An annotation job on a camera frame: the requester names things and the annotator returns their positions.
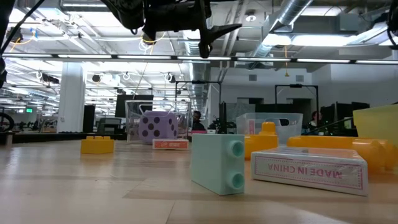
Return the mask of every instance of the black cable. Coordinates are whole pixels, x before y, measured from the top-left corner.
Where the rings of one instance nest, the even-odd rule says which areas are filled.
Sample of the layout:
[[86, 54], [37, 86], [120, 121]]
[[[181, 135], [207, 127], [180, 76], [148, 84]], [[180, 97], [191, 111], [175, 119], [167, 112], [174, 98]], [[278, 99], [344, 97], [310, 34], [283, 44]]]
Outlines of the black cable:
[[393, 0], [393, 2], [391, 3], [391, 7], [390, 7], [390, 11], [388, 12], [388, 18], [387, 18], [387, 35], [388, 38], [390, 39], [391, 43], [396, 46], [396, 42], [394, 41], [391, 32], [397, 32], [396, 28], [394, 27], [393, 30], [393, 26], [395, 23], [395, 20], [397, 20], [397, 18], [393, 17], [394, 11], [397, 9], [398, 7], [398, 0]]
[[0, 55], [3, 55], [3, 53], [6, 51], [7, 46], [10, 44], [12, 38], [15, 36], [15, 34], [17, 33], [18, 29], [21, 27], [21, 25], [25, 22], [25, 20], [27, 18], [29, 18], [29, 16], [31, 16], [33, 14], [34, 11], [36, 11], [36, 9], [38, 7], [40, 7], [40, 5], [44, 2], [45, 0], [40, 0], [36, 3], [35, 6], [32, 7], [32, 9], [29, 10], [29, 12], [27, 12], [27, 14], [24, 16], [24, 18], [18, 22], [18, 24], [13, 28], [13, 30], [10, 33], [10, 36], [8, 36], [7, 40], [5, 41], [4, 45], [1, 48], [0, 51]]

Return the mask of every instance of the clear plastic bin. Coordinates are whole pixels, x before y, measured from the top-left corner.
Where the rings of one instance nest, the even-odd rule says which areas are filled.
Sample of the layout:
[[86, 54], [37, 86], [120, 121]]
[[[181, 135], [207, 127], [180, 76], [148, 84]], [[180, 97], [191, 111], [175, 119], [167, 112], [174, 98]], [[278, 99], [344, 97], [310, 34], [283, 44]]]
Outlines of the clear plastic bin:
[[152, 144], [153, 139], [186, 139], [191, 103], [186, 101], [126, 101], [127, 142]]
[[246, 113], [236, 118], [238, 134], [259, 134], [261, 124], [266, 121], [276, 125], [279, 144], [301, 135], [303, 114], [299, 113]]

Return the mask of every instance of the ceiling light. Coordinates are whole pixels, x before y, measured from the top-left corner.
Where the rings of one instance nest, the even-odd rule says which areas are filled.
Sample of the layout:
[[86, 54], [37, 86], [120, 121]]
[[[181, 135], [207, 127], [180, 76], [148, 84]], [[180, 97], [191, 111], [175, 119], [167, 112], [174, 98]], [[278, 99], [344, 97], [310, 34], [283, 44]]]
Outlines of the ceiling light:
[[268, 34], [262, 41], [263, 45], [290, 45], [292, 40], [286, 35]]
[[26, 90], [24, 90], [24, 89], [21, 89], [21, 88], [13, 88], [13, 87], [10, 87], [9, 89], [10, 89], [10, 91], [13, 92], [13, 93], [23, 94], [23, 95], [28, 95], [28, 94], [29, 94], [28, 91], [26, 91]]
[[50, 54], [15, 54], [15, 53], [4, 53], [3, 57], [13, 57], [13, 58], [50, 58]]
[[257, 17], [256, 17], [255, 15], [250, 15], [250, 16], [247, 16], [246, 21], [248, 21], [248, 22], [253, 22], [253, 21], [255, 21], [256, 19], [257, 19]]
[[58, 106], [58, 104], [56, 104], [56, 103], [49, 103], [49, 102], [47, 102], [47, 101], [45, 102], [45, 104], [46, 104], [46, 105], [50, 105], [50, 106]]
[[5, 106], [5, 108], [9, 108], [9, 109], [25, 109], [25, 106]]
[[297, 35], [292, 45], [313, 47], [342, 47], [350, 41], [350, 37], [340, 35]]
[[106, 7], [105, 4], [64, 4], [63, 7]]
[[124, 80], [129, 80], [129, 79], [130, 79], [130, 74], [129, 74], [129, 72], [126, 72], [125, 74], [123, 74], [123, 79], [124, 79]]
[[179, 60], [231, 60], [231, 57], [208, 57], [201, 58], [196, 56], [179, 56], [177, 57]]
[[112, 58], [110, 55], [58, 55], [60, 58]]
[[309, 62], [309, 63], [349, 63], [349, 60], [335, 60], [335, 59], [297, 59], [297, 62]]
[[118, 55], [120, 59], [171, 59], [171, 56], [156, 56], [156, 55]]
[[247, 62], [289, 62], [290, 58], [247, 58], [247, 57], [239, 57], [240, 61]]
[[398, 65], [398, 61], [391, 60], [357, 60], [356, 63], [368, 65]]

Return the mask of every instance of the fluorescent light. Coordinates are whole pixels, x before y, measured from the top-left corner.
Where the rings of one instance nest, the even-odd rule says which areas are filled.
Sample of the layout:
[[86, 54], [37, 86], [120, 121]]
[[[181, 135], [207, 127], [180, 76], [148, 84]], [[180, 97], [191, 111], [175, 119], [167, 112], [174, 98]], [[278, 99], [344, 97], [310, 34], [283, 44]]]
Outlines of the fluorescent light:
[[64, 4], [64, 7], [106, 7], [105, 4]]
[[286, 35], [268, 34], [262, 41], [263, 45], [290, 45], [292, 40]]
[[60, 58], [112, 58], [110, 55], [58, 55]]
[[13, 54], [4, 53], [3, 57], [15, 57], [15, 58], [49, 58], [52, 57], [50, 54]]
[[5, 106], [5, 108], [9, 108], [9, 109], [25, 109], [25, 106]]
[[297, 35], [292, 45], [313, 47], [341, 47], [350, 41], [350, 37], [340, 35]]
[[310, 63], [349, 63], [349, 60], [334, 60], [334, 59], [297, 59], [297, 62], [310, 62]]
[[245, 58], [245, 57], [239, 57], [238, 60], [247, 61], [247, 62], [289, 62], [290, 58]]
[[357, 60], [358, 64], [376, 64], [376, 65], [398, 65], [398, 61], [391, 60]]
[[174, 91], [175, 88], [153, 88], [153, 90], [172, 90], [172, 91]]
[[231, 60], [231, 57], [208, 57], [201, 58], [196, 56], [179, 56], [177, 57], [179, 60]]
[[47, 102], [47, 101], [45, 102], [45, 104], [46, 104], [46, 105], [50, 105], [50, 106], [58, 106], [58, 104], [56, 104], [56, 103], [49, 103], [49, 102]]
[[95, 89], [95, 90], [114, 90], [117, 87], [111, 86], [86, 86], [86, 89]]
[[118, 55], [120, 59], [171, 59], [171, 56], [156, 56], [156, 55]]

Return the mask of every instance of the computer monitor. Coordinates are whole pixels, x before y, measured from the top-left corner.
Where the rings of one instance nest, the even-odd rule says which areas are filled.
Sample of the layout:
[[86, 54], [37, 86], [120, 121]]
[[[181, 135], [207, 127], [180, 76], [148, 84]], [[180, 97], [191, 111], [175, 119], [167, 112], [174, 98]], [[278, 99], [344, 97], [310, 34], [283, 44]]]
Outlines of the computer monitor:
[[[126, 100], [154, 100], [153, 95], [118, 95], [116, 100], [116, 111], [115, 117], [116, 118], [125, 118], [126, 117]], [[145, 110], [152, 110], [151, 106], [143, 106], [142, 109]]]

